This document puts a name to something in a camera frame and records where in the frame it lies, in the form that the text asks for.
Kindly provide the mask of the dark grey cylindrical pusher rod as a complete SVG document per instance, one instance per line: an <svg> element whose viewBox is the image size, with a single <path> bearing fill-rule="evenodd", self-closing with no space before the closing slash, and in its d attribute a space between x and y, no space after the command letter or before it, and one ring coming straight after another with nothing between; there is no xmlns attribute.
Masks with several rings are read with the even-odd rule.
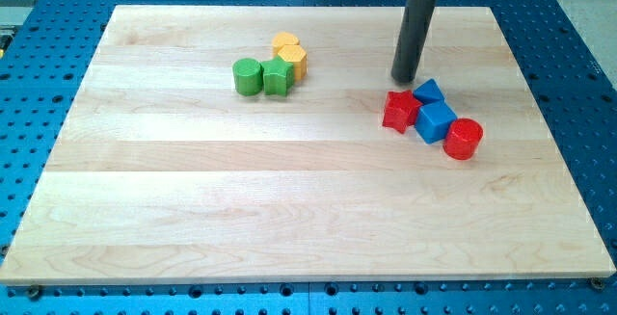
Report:
<svg viewBox="0 0 617 315"><path fill-rule="evenodd" d="M416 77L436 0L407 0L390 75L399 84Z"/></svg>

